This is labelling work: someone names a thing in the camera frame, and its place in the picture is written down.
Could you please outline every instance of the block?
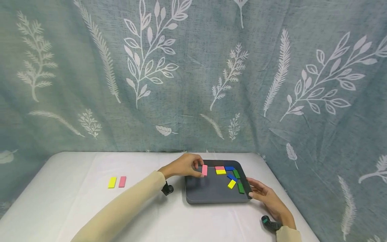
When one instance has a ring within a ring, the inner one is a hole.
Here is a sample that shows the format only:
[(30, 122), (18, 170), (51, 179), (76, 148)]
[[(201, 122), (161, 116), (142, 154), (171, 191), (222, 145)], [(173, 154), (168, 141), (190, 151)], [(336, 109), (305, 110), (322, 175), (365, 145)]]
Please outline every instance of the block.
[(116, 186), (117, 177), (110, 178), (108, 188), (114, 188)]
[(227, 186), (228, 186), (228, 188), (232, 189), (235, 186), (235, 184), (236, 184), (236, 181), (231, 180)]
[(231, 180), (234, 180), (234, 181), (238, 181), (238, 179), (236, 177), (234, 177), (232, 174), (228, 173), (227, 174), (227, 177), (230, 178)]
[(207, 169), (208, 169), (207, 165), (202, 165), (202, 174), (205, 176), (207, 176)]
[(225, 175), (227, 173), (226, 173), (226, 170), (216, 170), (216, 174), (217, 175)]
[(118, 187), (125, 187), (125, 183), (126, 183), (126, 177), (121, 177)]
[(245, 194), (245, 189), (243, 188), (242, 183), (238, 183), (238, 189), (239, 189), (239, 193)]
[(237, 170), (234, 170), (234, 176), (237, 178), (237, 179), (240, 179), (241, 177), (239, 176), (239, 173)]

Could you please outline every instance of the tray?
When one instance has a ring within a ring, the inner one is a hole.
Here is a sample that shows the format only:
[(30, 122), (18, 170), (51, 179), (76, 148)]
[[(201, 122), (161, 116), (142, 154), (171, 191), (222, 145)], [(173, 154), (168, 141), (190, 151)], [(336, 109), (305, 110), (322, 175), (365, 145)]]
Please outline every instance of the tray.
[[(234, 160), (204, 160), (204, 164), (208, 166), (206, 177), (185, 177), (185, 193), (189, 204), (246, 203), (251, 199), (248, 195), (251, 188), (239, 162)], [(233, 166), (238, 171), (240, 179), (233, 189), (227, 187), (230, 182), (227, 174), (233, 174), (233, 172), (226, 171), (225, 175), (217, 175), (215, 166)], [(197, 171), (201, 172), (202, 167), (199, 166)], [(238, 183), (243, 185), (244, 194), (239, 193)]]

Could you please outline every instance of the yellow block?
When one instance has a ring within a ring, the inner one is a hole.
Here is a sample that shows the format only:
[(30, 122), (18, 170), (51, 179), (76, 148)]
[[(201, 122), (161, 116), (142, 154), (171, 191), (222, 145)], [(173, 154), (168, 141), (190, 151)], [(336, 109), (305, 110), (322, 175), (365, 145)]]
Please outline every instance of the yellow block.
[(235, 184), (236, 184), (236, 181), (231, 180), (227, 186), (228, 186), (228, 188), (232, 189), (235, 186)]
[(227, 173), (226, 173), (226, 170), (216, 170), (216, 174), (217, 175), (225, 175)]
[(116, 186), (117, 177), (110, 178), (108, 188), (114, 188)]

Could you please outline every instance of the fabric backdrop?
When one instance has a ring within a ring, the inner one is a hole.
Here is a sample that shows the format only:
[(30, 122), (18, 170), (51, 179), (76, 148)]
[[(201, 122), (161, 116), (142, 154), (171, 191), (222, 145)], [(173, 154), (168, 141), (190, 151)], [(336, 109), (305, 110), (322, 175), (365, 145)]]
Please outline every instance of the fabric backdrop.
[(1, 213), (61, 151), (256, 152), (322, 242), (384, 241), (386, 11), (3, 0)]

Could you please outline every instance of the sleeve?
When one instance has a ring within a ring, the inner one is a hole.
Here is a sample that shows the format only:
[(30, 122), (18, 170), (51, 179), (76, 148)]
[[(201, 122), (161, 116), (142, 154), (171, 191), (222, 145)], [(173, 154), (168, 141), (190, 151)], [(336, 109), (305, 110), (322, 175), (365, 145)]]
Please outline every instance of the sleeve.
[(301, 233), (298, 230), (289, 228), (288, 226), (282, 226), (277, 231), (277, 242), (302, 242)]
[(152, 172), (108, 203), (79, 230), (71, 242), (111, 241), (164, 185), (164, 175)]

